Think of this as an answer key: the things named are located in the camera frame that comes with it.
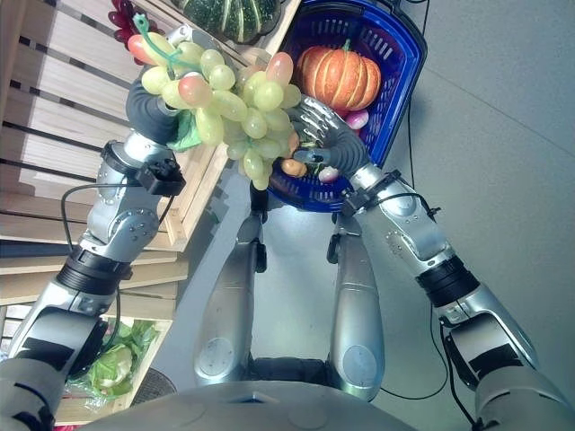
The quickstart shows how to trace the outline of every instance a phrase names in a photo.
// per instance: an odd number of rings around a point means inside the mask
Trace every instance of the gray floor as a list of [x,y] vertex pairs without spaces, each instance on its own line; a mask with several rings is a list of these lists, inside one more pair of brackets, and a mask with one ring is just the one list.
[[[423,6],[404,7],[420,22]],[[443,208],[438,222],[460,257],[508,306],[543,371],[573,403],[574,22],[571,0],[432,1],[429,56],[411,116],[418,191]],[[386,167],[409,175],[406,144],[403,124]],[[193,277],[154,363],[180,390],[193,387],[191,347],[247,214],[246,190],[247,181],[226,170],[192,239]],[[327,215],[291,207],[270,213],[270,269],[256,280],[256,356],[326,356],[336,271],[324,259],[331,229]],[[384,386],[427,393],[443,375],[429,340],[429,303],[401,262],[385,248],[379,256]],[[473,394],[461,385],[459,392],[471,407]],[[422,430],[468,429],[447,390],[425,401],[380,394],[374,403]]]

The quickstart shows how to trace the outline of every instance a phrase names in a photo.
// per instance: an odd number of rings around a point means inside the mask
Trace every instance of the plastic basket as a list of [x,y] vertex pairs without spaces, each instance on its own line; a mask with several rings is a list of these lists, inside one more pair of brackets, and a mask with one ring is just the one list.
[[[363,0],[304,0],[282,46],[296,61],[311,46],[339,48],[350,39],[353,51],[377,63],[381,90],[367,108],[369,121],[359,136],[371,161],[379,166],[391,148],[427,54],[425,40],[399,7],[386,1],[381,5],[386,10]],[[314,212],[339,211],[341,192],[350,187],[342,177],[333,184],[322,184],[311,174],[290,177],[280,169],[279,161],[270,177],[275,196]]]

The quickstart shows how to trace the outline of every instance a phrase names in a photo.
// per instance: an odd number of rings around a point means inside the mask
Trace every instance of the pumpkin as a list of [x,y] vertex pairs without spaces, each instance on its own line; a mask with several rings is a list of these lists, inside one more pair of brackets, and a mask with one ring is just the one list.
[[278,23],[280,0],[172,0],[184,16],[213,35],[246,43]]
[[363,110],[377,97],[381,72],[375,62],[342,48],[313,46],[297,60],[296,79],[302,92],[334,110]]

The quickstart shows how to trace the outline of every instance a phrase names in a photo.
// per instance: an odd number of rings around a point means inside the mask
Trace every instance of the black wire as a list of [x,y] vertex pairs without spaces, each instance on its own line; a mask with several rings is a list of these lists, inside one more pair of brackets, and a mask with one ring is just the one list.
[[443,388],[445,388],[446,384],[447,384],[447,377],[448,377],[447,364],[446,364],[446,360],[443,358],[443,355],[441,355],[441,351],[439,350],[438,343],[436,342],[435,336],[433,335],[433,305],[431,303],[429,304],[429,335],[431,336],[431,342],[433,343],[433,347],[435,348],[435,351],[438,352],[439,358],[441,359],[441,362],[443,363],[443,368],[444,368],[445,373],[446,373],[445,378],[443,379],[443,382],[441,383],[441,385],[435,391],[430,393],[429,395],[425,395],[422,397],[408,397],[405,395],[400,395],[399,393],[396,393],[393,391],[389,391],[384,387],[381,387],[380,389],[383,392],[388,393],[390,395],[393,395],[394,397],[401,398],[403,400],[426,400],[428,398],[435,397],[438,393],[443,391]]
[[449,388],[451,389],[451,396],[453,397],[457,406],[463,412],[463,414],[465,415],[465,417],[467,418],[469,423],[472,425],[472,427],[475,427],[475,421],[473,420],[472,416],[469,414],[469,412],[467,411],[467,409],[465,408],[463,403],[459,400],[459,397],[457,397],[456,385],[455,385],[454,376],[453,376],[453,366],[451,365],[451,357],[449,356],[449,353],[447,352],[447,343],[446,343],[446,339],[445,339],[443,325],[441,325],[441,327],[439,328],[439,333],[441,336],[441,344],[443,344],[443,351],[445,352],[445,355],[447,358],[447,370],[449,372]]
[[121,316],[120,311],[120,299],[119,299],[119,287],[116,287],[116,321],[114,322],[114,329],[110,334],[110,339],[106,342],[106,344],[100,350],[101,354],[104,353],[111,347],[111,344],[114,342],[114,339],[118,335],[119,330],[119,317]]
[[170,211],[170,207],[172,206],[172,202],[175,199],[175,196],[170,196],[170,200],[168,201],[168,205],[166,206],[164,212],[162,213],[162,215],[160,216],[160,221],[159,224],[162,224],[162,221],[165,219],[165,217],[168,215],[168,211]]
[[62,224],[64,225],[66,242],[68,244],[68,248],[70,249],[70,251],[74,249],[74,246],[72,245],[72,235],[70,234],[70,227],[68,226],[68,219],[66,216],[66,199],[68,199],[68,196],[70,196],[72,193],[75,193],[79,190],[105,189],[109,187],[118,188],[118,187],[142,187],[142,186],[140,186],[139,184],[86,184],[85,186],[73,187],[62,195],[62,198],[60,199],[60,212],[62,213]]
[[[425,5],[425,15],[423,16],[423,25],[421,26],[421,36],[425,36],[425,30],[428,26],[428,16],[429,16],[429,3],[430,0],[405,0],[411,4],[421,4],[427,2]],[[415,175],[413,173],[413,147],[411,144],[411,96],[410,101],[407,104],[407,142],[410,150],[410,172],[411,172],[411,187],[415,189]]]
[[428,214],[429,218],[431,220],[433,220],[435,222],[435,214],[437,213],[437,211],[439,211],[441,208],[437,207],[437,208],[430,208],[428,201],[425,200],[425,198],[420,195],[419,193],[410,193],[410,192],[406,192],[406,193],[397,193],[395,195],[392,196],[388,196],[386,198],[381,198],[379,200],[377,200],[375,203],[373,204],[369,204],[370,207],[376,207],[379,204],[383,204],[384,202],[388,201],[388,200],[392,200],[392,199],[396,199],[396,198],[403,198],[406,196],[414,196],[416,198],[418,198],[421,201],[421,206],[423,207],[423,209],[425,209],[426,213]]

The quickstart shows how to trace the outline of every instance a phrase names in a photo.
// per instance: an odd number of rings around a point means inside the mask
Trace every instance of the green leaf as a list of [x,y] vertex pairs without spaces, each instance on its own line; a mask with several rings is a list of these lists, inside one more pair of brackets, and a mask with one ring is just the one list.
[[199,144],[201,144],[201,139],[196,127],[196,118],[190,110],[183,110],[178,114],[178,136],[175,141],[168,142],[168,148],[183,153]]

